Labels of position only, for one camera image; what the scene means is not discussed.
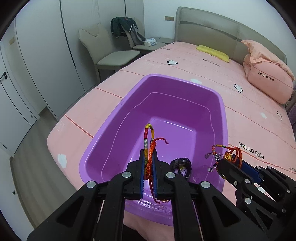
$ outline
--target cartoon print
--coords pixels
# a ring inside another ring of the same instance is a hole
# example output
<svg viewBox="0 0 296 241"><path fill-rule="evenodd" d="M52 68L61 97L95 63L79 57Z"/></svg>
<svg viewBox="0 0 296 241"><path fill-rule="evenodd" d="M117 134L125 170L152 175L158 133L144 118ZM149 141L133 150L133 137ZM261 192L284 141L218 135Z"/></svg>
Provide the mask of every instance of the cartoon print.
<svg viewBox="0 0 296 241"><path fill-rule="evenodd" d="M193 83L197 83L199 85L202 84L202 82L200 80L197 80L197 79L191 79L190 81L193 82Z"/></svg>
<svg viewBox="0 0 296 241"><path fill-rule="evenodd" d="M276 112L277 112L278 116L281 118L281 121L282 121L283 120L283 117L281 116L281 113L278 112L278 111L276 111Z"/></svg>
<svg viewBox="0 0 296 241"><path fill-rule="evenodd" d="M173 65L173 64L178 64L178 62L174 61L174 60L169 60L167 61L168 65Z"/></svg>
<svg viewBox="0 0 296 241"><path fill-rule="evenodd" d="M264 119L267 119L267 116L266 116L263 112L260 112L260 115L261 115Z"/></svg>
<svg viewBox="0 0 296 241"><path fill-rule="evenodd" d="M234 84L234 87L237 89L238 92L243 92L243 89L239 85Z"/></svg>
<svg viewBox="0 0 296 241"><path fill-rule="evenodd" d="M67 158L66 158L66 155L64 155L64 154L58 154L57 155L57 159L58 159L58 162L60 163L60 165L62 166L62 168L66 168L67 167Z"/></svg>

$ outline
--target purple plastic basin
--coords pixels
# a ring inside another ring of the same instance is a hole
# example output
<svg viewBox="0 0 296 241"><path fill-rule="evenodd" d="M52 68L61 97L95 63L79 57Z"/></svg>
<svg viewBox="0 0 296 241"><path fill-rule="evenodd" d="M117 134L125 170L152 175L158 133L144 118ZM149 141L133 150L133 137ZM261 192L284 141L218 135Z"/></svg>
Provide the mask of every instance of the purple plastic basin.
<svg viewBox="0 0 296 241"><path fill-rule="evenodd" d="M170 163L176 158L189 158L190 182L207 180L222 192L224 180L217 172L207 170L215 162L213 156L205 159L212 145L228 145L222 97L207 87L159 74L141 79L103 123L79 163L82 180L109 181L125 171L130 161L138 160L147 123L153 125L155 138L164 137L169 142L167 145L157 141L159 160ZM148 181L144 184L143 199L127 200L125 210L173 225L171 203L155 203Z"/></svg>

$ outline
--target chair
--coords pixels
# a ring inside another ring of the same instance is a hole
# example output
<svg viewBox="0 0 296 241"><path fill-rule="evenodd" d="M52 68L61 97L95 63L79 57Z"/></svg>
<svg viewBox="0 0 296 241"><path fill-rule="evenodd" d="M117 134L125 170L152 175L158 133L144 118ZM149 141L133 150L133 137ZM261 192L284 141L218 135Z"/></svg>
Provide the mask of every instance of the chair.
<svg viewBox="0 0 296 241"><path fill-rule="evenodd" d="M134 19L134 20L135 20L139 30L141 30L141 27L140 27L141 24L138 21L136 21L136 19ZM151 52L151 51L157 50L163 46L166 46L165 43L161 43L161 42L157 42L157 44L153 45L153 46L145 46L144 44L143 45L135 45L135 43L133 42L133 39L131 37L131 34L128 31L126 31L125 29L123 29L123 30L125 31L126 36L128 37L128 42L129 42L129 45L132 49L137 49L137 50L140 50L141 52L145 53L145 52Z"/></svg>
<svg viewBox="0 0 296 241"><path fill-rule="evenodd" d="M86 30L79 29L78 33L80 41L87 48L94 62L99 82L101 82L100 69L118 71L140 54L136 50L113 52L111 38L101 24Z"/></svg>

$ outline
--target pink bedsheet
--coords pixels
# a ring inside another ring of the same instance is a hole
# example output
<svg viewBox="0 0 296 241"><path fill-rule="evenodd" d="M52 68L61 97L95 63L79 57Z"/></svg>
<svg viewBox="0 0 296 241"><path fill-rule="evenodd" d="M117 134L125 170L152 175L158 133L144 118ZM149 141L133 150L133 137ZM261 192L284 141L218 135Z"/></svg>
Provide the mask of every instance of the pink bedsheet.
<svg viewBox="0 0 296 241"><path fill-rule="evenodd" d="M296 142L284 107L251 85L242 65L233 60L224 62L195 48L192 44L174 42L143 56L91 90L62 117L48 136L47 144L54 160L75 188L84 184L78 165L93 136L134 85L153 73L193 81L216 90L225 105L229 146L240 147L243 159L252 166L270 165L296 178ZM236 201L234 191L235 188L225 182L223 194L233 203ZM142 230L139 223L145 221L132 217L138 220L125 218L127 225L146 235L147 239L158 240ZM162 227L161 224L150 225Z"/></svg>

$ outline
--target panda print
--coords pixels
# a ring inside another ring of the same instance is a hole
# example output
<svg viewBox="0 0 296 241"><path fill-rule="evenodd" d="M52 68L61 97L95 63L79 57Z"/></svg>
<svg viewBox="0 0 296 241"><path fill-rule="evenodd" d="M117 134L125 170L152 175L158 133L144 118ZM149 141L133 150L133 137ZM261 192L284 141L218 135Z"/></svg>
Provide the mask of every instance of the panda print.
<svg viewBox="0 0 296 241"><path fill-rule="evenodd" d="M234 84L234 87L237 89L238 92L243 92L243 89L239 85Z"/></svg>
<svg viewBox="0 0 296 241"><path fill-rule="evenodd" d="M281 121L283 121L283 117L281 116L281 113L276 111L276 113L278 114L278 116L280 117Z"/></svg>
<svg viewBox="0 0 296 241"><path fill-rule="evenodd" d="M167 61L168 65L174 65L174 64L178 64L178 62L174 61L174 60L169 60Z"/></svg>

